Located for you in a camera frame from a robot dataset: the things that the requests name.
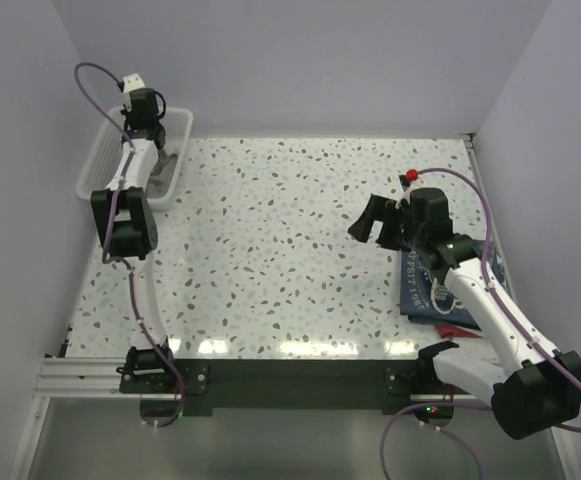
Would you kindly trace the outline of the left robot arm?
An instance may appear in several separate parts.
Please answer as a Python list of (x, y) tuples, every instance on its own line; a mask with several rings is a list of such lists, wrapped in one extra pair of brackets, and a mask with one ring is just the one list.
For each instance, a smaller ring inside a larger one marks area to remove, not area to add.
[(117, 372), (124, 393), (177, 389), (177, 368), (156, 299), (154, 252), (158, 227), (147, 198), (149, 177), (165, 145), (163, 96), (145, 86), (122, 87), (121, 160), (112, 180), (90, 196), (102, 261), (124, 267), (134, 326)]

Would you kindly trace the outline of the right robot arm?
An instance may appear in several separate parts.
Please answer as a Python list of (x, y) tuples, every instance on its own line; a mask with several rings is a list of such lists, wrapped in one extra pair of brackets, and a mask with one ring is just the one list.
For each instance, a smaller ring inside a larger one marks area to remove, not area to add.
[(415, 188), (401, 200), (373, 195), (349, 228), (367, 242), (374, 223), (377, 244), (414, 252), (468, 310), (498, 357), (479, 360), (443, 341), (422, 349), (410, 382), (429, 393), (453, 385), (485, 403), (515, 440), (575, 419), (581, 407), (581, 357), (563, 353), (541, 334), (481, 261), (485, 247), (453, 229), (448, 199), (438, 188)]

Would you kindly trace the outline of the grey tank top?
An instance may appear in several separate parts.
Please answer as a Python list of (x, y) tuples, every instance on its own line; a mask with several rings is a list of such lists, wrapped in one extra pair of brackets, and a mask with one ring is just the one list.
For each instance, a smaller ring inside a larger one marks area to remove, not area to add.
[(166, 195), (174, 177), (179, 153), (179, 148), (173, 146), (165, 146), (158, 151), (158, 160), (150, 173), (146, 189), (149, 198), (161, 198)]

